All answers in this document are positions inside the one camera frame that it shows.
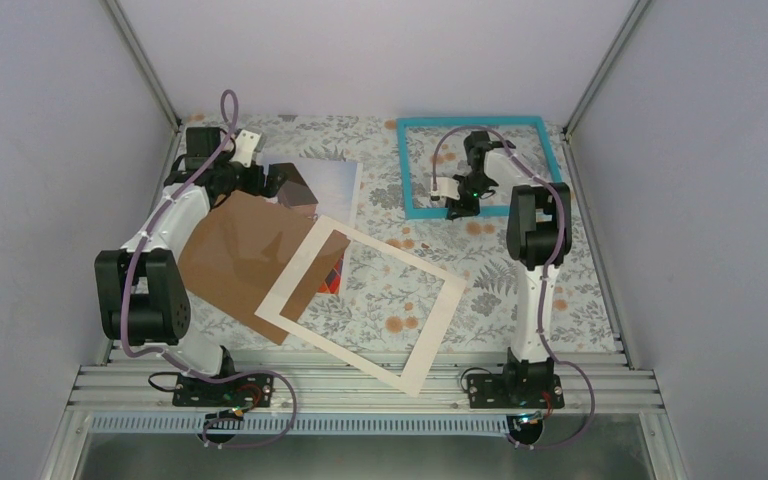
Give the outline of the teal wooden picture frame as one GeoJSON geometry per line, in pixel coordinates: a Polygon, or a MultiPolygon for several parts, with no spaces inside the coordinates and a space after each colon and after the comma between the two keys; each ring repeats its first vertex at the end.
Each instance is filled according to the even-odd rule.
{"type": "Polygon", "coordinates": [[[418,208],[413,202],[413,187],[411,181],[411,166],[407,143],[407,130],[410,128],[438,127],[467,127],[476,129],[478,126],[532,126],[537,133],[546,160],[550,178],[554,182],[563,180],[557,158],[551,148],[548,130],[544,120],[539,116],[466,116],[466,117],[406,117],[396,120],[396,134],[401,171],[401,185],[404,199],[405,218],[408,220],[443,219],[445,208],[418,208]]]}

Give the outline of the printed photo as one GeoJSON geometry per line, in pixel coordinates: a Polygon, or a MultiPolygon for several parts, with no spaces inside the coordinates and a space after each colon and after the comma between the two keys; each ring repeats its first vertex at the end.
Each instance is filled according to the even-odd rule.
{"type": "Polygon", "coordinates": [[[355,225],[361,164],[277,154],[265,155],[262,164],[267,172],[286,176],[273,201],[307,218],[308,227],[321,216],[355,225]]]}

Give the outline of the brown backing board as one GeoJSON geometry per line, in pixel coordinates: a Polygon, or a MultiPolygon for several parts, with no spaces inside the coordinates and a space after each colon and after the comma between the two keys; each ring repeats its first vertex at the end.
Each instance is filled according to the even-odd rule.
{"type": "Polygon", "coordinates": [[[255,312],[314,221],[235,192],[196,226],[179,259],[186,289],[275,345],[288,333],[255,312]]]}

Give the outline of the cream mat board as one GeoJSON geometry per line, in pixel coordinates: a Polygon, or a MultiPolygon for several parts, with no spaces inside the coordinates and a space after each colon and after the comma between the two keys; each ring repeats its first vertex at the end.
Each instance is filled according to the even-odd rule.
{"type": "Polygon", "coordinates": [[[416,397],[424,386],[425,379],[434,363],[465,289],[466,281],[463,278],[330,217],[322,216],[314,223],[265,295],[256,309],[255,315],[382,383],[411,397],[416,397]],[[317,258],[325,246],[325,242],[334,232],[339,232],[352,241],[392,256],[443,281],[440,293],[434,301],[419,338],[399,375],[326,339],[282,314],[290,296],[310,269],[313,260],[317,258]]]}

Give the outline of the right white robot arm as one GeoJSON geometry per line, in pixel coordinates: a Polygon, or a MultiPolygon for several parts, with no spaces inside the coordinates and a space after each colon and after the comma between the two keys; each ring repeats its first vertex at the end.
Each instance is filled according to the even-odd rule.
{"type": "Polygon", "coordinates": [[[517,316],[500,372],[471,367],[462,387],[473,409],[563,406],[547,330],[555,283],[572,246],[570,187],[528,172],[512,143],[488,130],[470,132],[464,148],[468,173],[436,182],[455,189],[445,195],[446,217],[475,216],[481,199],[508,189],[506,248],[517,268],[517,316]]]}

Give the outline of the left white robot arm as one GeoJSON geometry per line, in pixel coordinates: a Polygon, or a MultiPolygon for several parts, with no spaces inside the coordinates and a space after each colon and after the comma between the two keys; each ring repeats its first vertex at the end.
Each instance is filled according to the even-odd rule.
{"type": "Polygon", "coordinates": [[[191,327],[178,259],[195,228],[236,192],[273,198],[286,176],[257,163],[262,133],[229,127],[185,131],[161,197],[138,232],[94,261],[102,329],[129,358],[159,357],[215,405],[230,402],[238,377],[229,351],[191,327]]]}

